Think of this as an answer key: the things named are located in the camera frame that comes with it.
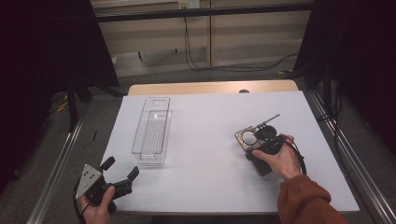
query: clear plastic container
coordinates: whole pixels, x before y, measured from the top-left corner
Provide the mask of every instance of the clear plastic container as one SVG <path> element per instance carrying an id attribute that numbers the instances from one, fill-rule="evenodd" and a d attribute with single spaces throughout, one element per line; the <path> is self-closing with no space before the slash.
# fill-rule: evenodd
<path id="1" fill-rule="evenodd" d="M 132 147 L 132 153 L 140 164 L 165 163 L 170 124 L 170 98 L 147 98 Z"/>

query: power outlet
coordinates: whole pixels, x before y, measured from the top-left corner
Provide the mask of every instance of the power outlet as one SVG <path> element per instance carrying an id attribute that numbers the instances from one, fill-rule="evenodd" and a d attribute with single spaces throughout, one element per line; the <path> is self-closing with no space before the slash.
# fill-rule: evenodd
<path id="1" fill-rule="evenodd" d="M 189 8 L 189 1 L 178 1 L 178 9 L 187 9 Z"/>
<path id="2" fill-rule="evenodd" d="M 200 8 L 199 0 L 189 0 L 189 8 Z"/>

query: orange sleeve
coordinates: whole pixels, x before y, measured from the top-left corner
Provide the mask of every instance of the orange sleeve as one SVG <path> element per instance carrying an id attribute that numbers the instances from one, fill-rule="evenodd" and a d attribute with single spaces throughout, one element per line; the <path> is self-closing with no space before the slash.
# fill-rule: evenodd
<path id="1" fill-rule="evenodd" d="M 277 208 L 282 224 L 347 223 L 330 205 L 330 193 L 307 175 L 280 184 Z"/>

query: hand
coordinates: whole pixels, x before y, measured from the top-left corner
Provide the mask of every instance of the hand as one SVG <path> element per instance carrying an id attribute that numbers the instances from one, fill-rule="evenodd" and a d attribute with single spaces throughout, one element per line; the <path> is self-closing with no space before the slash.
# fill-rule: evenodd
<path id="1" fill-rule="evenodd" d="M 103 196 L 102 202 L 99 206 L 94 207 L 90 205 L 90 200 L 83 195 L 80 199 L 80 207 L 84 209 L 87 205 L 88 207 L 85 209 L 83 216 L 85 222 L 87 224 L 109 224 L 110 223 L 110 214 L 107 211 L 108 205 L 113 199 L 114 196 L 114 187 L 109 187 L 105 195 Z"/>
<path id="2" fill-rule="evenodd" d="M 286 141 L 290 144 L 294 141 L 294 137 L 285 135 Z M 294 150 L 286 144 L 275 155 L 266 154 L 260 150 L 254 150 L 253 155 L 260 160 L 266 161 L 271 169 L 282 179 L 290 179 L 301 174 L 301 166 Z"/>

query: white tabletop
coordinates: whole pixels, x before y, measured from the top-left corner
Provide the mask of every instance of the white tabletop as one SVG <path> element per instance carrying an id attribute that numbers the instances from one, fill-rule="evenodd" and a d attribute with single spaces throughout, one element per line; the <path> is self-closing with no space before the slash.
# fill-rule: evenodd
<path id="1" fill-rule="evenodd" d="M 172 121 L 163 166 L 138 165 L 133 193 L 115 201 L 118 211 L 141 214 L 276 213 L 281 179 L 260 177 L 234 133 L 279 113 L 269 125 L 291 134 L 308 175 L 332 195 L 340 212 L 359 211 L 331 150 L 300 91 L 166 95 Z M 104 160 L 116 162 L 107 182 L 125 179 L 137 165 L 132 145 L 145 99 L 126 96 L 106 148 Z"/>

